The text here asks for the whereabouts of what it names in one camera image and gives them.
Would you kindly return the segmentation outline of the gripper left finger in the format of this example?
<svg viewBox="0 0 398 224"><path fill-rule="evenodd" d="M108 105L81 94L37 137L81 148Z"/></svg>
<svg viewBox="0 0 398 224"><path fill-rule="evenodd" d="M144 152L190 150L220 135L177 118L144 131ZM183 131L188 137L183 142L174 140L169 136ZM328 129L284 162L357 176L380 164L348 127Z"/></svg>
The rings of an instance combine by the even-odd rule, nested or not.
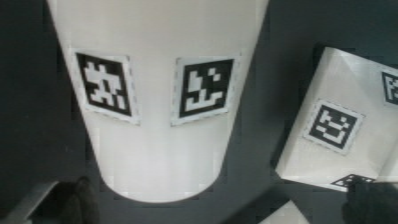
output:
<svg viewBox="0 0 398 224"><path fill-rule="evenodd" d="M99 224L99 208L90 180L35 185L0 224Z"/></svg>

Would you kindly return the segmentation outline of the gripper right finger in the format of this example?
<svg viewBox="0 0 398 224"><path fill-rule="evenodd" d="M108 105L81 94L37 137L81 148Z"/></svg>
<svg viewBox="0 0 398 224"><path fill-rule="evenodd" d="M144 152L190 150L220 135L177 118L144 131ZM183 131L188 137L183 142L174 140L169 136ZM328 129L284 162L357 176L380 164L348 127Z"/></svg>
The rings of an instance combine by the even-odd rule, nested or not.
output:
<svg viewBox="0 0 398 224"><path fill-rule="evenodd" d="M353 180L343 204L344 224L398 224L398 183Z"/></svg>

